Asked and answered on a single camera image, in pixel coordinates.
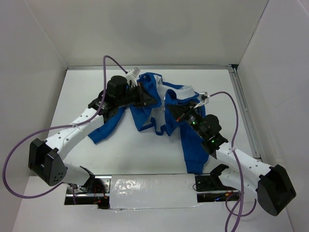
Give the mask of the blue jacket white lining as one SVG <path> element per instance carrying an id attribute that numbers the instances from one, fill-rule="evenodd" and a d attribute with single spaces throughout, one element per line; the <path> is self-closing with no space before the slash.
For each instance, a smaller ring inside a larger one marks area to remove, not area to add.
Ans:
<path id="1" fill-rule="evenodd" d="M 202 139 L 185 121 L 186 105 L 199 103 L 199 94 L 192 86 L 174 85 L 162 80 L 157 73 L 147 72 L 137 78 L 134 73 L 113 76 L 91 106 L 102 106 L 103 126 L 89 134 L 98 144 L 116 128 L 126 108 L 138 131 L 153 128 L 156 135 L 171 136 L 176 128 L 180 137 L 186 170 L 189 174 L 202 174 L 209 155 L 201 146 Z"/>

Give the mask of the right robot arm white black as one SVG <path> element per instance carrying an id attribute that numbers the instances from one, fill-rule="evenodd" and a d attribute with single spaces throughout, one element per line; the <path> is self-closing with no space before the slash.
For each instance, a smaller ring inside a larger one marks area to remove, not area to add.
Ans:
<path id="1" fill-rule="evenodd" d="M 176 122 L 186 122 L 202 139 L 205 151 L 220 161 L 217 174 L 211 177 L 215 189 L 230 186 L 244 190 L 254 197 L 270 215 L 277 216 L 295 197 L 291 179 L 281 165 L 271 166 L 242 152 L 220 134 L 222 127 L 217 116 L 202 116 L 196 103 L 168 104 L 167 109 Z"/>

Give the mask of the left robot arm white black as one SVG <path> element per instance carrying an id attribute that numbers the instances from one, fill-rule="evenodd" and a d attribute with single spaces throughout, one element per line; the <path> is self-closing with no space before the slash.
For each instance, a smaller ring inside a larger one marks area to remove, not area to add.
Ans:
<path id="1" fill-rule="evenodd" d="M 57 134 L 30 143 L 28 167 L 47 185 L 61 182 L 76 184 L 85 193 L 95 188 L 95 175 L 83 166 L 74 166 L 63 160 L 69 152 L 91 132 L 111 120 L 127 106 L 144 108 L 157 104 L 155 95 L 142 83 L 132 84 L 123 76 L 113 76 L 101 96 L 92 100 L 81 115 L 68 128 Z"/>

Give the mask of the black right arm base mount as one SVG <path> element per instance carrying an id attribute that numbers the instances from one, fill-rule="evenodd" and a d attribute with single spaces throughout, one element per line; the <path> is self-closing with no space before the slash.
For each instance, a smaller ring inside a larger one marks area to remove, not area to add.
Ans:
<path id="1" fill-rule="evenodd" d="M 224 190 L 218 177 L 214 175 L 196 175 L 192 188 L 197 192 Z"/>

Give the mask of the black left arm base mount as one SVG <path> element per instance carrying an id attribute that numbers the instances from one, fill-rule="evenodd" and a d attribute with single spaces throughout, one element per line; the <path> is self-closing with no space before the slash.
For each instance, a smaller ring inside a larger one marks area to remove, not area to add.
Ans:
<path id="1" fill-rule="evenodd" d="M 96 175 L 86 187 L 68 184 L 64 205 L 94 205 L 110 209 L 111 175 Z"/>

